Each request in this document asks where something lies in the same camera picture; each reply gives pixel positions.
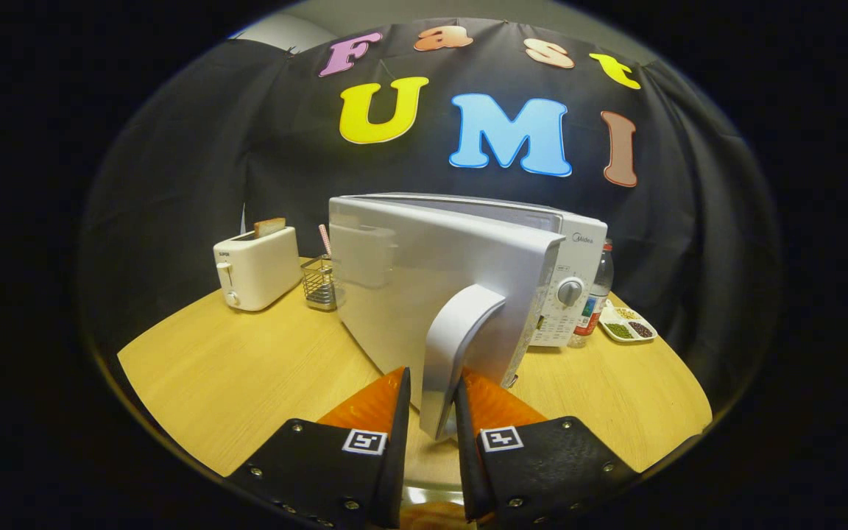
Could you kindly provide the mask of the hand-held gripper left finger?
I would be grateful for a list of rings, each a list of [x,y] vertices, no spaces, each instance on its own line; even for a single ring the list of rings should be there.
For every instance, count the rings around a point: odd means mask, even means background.
[[[410,370],[392,370],[320,420],[286,420],[225,482],[282,529],[397,528],[410,398]]]

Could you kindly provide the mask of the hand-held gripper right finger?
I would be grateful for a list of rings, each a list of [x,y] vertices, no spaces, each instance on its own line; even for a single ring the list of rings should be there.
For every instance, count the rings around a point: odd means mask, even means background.
[[[465,516],[480,527],[578,527],[639,479],[579,418],[545,418],[474,370],[454,406]]]

